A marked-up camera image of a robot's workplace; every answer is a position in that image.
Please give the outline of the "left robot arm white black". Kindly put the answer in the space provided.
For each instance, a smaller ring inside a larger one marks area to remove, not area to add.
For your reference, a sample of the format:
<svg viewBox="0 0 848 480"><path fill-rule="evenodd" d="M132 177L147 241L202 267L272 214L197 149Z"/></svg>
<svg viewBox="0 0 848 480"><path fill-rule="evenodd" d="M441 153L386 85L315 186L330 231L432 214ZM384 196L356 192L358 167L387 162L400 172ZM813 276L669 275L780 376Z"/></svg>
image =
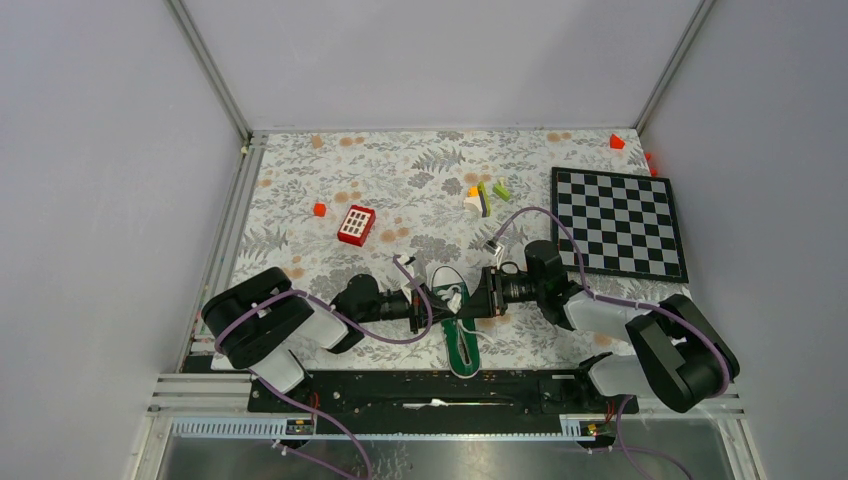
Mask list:
<svg viewBox="0 0 848 480"><path fill-rule="evenodd" d="M381 291L368 274L352 277L333 300L311 300L278 267L270 268L209 300L200 317L214 337L215 352L236 370L248 370L272 384L272 398L288 411L309 401L306 371L285 342L291 336L341 354L366 337L364 323L410 321L418 335L460 310L461 290L436 293L415 281L411 287Z"/></svg>

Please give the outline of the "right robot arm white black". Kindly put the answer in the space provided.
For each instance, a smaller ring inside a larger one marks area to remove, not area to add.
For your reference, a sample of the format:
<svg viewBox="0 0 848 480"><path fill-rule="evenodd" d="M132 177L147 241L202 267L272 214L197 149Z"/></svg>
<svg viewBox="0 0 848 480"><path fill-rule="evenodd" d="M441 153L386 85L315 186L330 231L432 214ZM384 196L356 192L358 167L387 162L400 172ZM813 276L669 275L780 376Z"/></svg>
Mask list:
<svg viewBox="0 0 848 480"><path fill-rule="evenodd" d="M592 293L569 279L551 241L527 244L524 255L525 269L484 268L458 315L493 318L511 304L532 303L556 327L630 344L630 355L599 355L581 363L586 377L575 382L573 396L583 410L597 412L613 396L632 395L651 396L686 413L720 395L739 374L736 356L689 297L674 294L652 305Z"/></svg>

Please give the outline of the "green white sneaker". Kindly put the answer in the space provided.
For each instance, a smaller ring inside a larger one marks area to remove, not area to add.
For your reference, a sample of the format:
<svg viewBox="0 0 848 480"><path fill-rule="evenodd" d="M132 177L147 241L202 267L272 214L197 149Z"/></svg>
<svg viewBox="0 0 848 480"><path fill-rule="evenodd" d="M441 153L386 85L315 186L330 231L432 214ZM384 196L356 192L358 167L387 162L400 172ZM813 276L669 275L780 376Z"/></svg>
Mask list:
<svg viewBox="0 0 848 480"><path fill-rule="evenodd" d="M459 283L463 289L463 303L470 297L464 278L453 267L443 265L437 267L431 276L431 287L437 294L437 288L442 285ZM475 330L473 318L462 319L464 326ZM469 379L481 370L481 357L477 336L463 335L453 323L453 319L440 322L445 339L448 365L451 372L458 378Z"/></svg>

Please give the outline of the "white shoelace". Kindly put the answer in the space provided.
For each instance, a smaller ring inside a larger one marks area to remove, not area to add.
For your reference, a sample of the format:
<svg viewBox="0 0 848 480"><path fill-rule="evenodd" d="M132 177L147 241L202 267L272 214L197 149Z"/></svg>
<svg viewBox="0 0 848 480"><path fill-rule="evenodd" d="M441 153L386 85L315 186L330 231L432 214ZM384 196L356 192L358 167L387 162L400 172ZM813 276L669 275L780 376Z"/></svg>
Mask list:
<svg viewBox="0 0 848 480"><path fill-rule="evenodd" d="M463 289L460 287L459 283L451 285L442 285L437 288L437 295L446 303L448 311L452 314L453 323L455 324L455 327L463 335L474 335L490 344L494 344L495 341L493 338L491 338L484 332L477 330L469 330L467 327L464 326L462 320L457 316L460 307L463 303L462 293Z"/></svg>

